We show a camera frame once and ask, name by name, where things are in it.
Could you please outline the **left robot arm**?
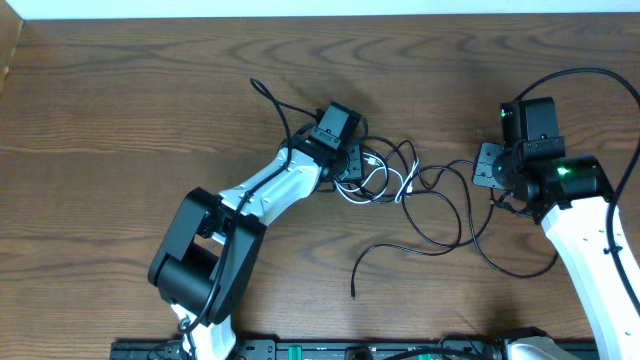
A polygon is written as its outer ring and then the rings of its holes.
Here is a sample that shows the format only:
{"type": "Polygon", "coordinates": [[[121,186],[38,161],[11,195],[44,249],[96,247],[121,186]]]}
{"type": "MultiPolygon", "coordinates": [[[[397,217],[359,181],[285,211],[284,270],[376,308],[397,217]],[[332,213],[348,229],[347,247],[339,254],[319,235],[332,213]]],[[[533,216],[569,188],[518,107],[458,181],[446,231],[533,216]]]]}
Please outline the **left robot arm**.
{"type": "Polygon", "coordinates": [[[289,133],[275,158],[239,185],[202,188],[181,202],[147,279],[179,320],[188,359],[226,359],[231,314],[246,291],[267,227],[323,182],[362,170],[354,132],[365,118],[336,102],[317,124],[289,133]]]}

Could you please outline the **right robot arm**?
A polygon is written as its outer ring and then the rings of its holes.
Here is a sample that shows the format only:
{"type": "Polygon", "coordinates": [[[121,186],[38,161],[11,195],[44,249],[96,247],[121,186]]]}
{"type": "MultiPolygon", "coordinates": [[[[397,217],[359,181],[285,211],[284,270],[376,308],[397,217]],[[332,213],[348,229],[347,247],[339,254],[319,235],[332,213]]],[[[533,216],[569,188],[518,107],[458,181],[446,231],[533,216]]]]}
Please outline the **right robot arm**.
{"type": "Polygon", "coordinates": [[[602,359],[639,356],[639,315],[630,299],[639,267],[592,155],[569,157],[552,98],[500,106],[502,143],[481,145],[473,182],[524,203],[520,215],[543,228],[570,275],[602,359]]]}

